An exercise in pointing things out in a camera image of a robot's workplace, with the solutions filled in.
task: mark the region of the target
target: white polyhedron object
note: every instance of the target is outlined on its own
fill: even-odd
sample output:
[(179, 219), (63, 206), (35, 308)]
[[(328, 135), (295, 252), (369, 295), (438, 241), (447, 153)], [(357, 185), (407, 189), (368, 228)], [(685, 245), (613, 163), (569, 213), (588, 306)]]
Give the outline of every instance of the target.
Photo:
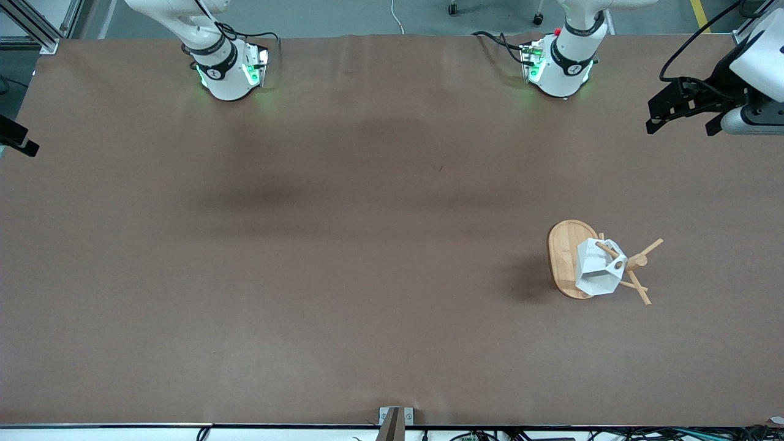
[[(603, 249), (596, 245), (602, 242), (614, 249), (618, 257), (613, 259)], [(577, 246), (577, 281), (575, 285), (582, 292), (591, 296), (600, 296), (615, 292), (621, 283), (623, 270), (626, 268), (628, 257), (621, 251), (618, 244), (612, 240), (586, 239)]]

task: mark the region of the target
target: yellow floor line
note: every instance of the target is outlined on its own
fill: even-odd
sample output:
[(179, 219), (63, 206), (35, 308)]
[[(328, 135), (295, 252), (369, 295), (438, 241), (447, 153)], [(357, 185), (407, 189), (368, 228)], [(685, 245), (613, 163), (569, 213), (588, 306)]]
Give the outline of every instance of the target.
[[(694, 17), (697, 18), (697, 24), (700, 27), (705, 26), (705, 23), (708, 23), (708, 17), (705, 16), (705, 10), (702, 8), (702, 2), (699, 0), (690, 0), (691, 1), (691, 8), (694, 10)], [(710, 27), (708, 27), (705, 32), (707, 34), (710, 33)]]

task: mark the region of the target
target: round wooden board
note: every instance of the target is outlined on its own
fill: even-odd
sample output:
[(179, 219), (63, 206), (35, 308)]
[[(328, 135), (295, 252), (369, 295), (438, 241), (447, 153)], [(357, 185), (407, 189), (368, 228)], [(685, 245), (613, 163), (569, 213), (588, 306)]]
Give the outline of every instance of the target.
[(599, 239), (590, 225), (581, 220), (564, 220), (550, 230), (547, 246), (550, 250), (550, 267), (558, 289), (573, 299), (590, 299), (591, 295), (575, 286), (577, 276), (577, 246), (586, 239)]

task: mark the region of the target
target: brown paper tablecloth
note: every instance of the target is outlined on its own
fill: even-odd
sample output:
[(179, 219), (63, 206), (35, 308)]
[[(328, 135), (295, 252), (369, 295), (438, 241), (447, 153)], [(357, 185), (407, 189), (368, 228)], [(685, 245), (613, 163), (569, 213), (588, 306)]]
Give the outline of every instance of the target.
[[(645, 134), (683, 36), (570, 100), (470, 37), (292, 40), (212, 99), (178, 41), (63, 41), (0, 160), (1, 422), (751, 425), (784, 413), (784, 138)], [(700, 38), (676, 75), (729, 48)], [(587, 222), (652, 306), (570, 300)]]

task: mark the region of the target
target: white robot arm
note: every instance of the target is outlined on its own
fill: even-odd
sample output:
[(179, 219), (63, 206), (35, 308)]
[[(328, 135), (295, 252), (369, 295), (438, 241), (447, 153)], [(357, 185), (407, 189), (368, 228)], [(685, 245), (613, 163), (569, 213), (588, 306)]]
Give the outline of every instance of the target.
[(703, 112), (709, 136), (784, 134), (784, 8), (762, 16), (721, 59), (709, 78), (665, 78), (670, 84), (648, 102), (653, 134), (666, 123)]
[(166, 26), (196, 60), (201, 83), (219, 100), (238, 100), (263, 84), (268, 52), (227, 36), (213, 14), (230, 0), (125, 0), (135, 11)]
[[(634, 9), (657, 0), (558, 0), (564, 28), (521, 48), (524, 77), (553, 97), (568, 97), (588, 80), (608, 26), (606, 9)], [(732, 11), (726, 9), (716, 19)], [(784, 8), (767, 11), (748, 37), (719, 61), (706, 80), (662, 78), (670, 84), (648, 102), (654, 133), (668, 121), (711, 111), (709, 135), (784, 133)]]
[(634, 9), (658, 0), (558, 0), (566, 9), (559, 34), (545, 36), (523, 48), (528, 81), (553, 97), (568, 97), (588, 80), (593, 55), (607, 35), (606, 9)]

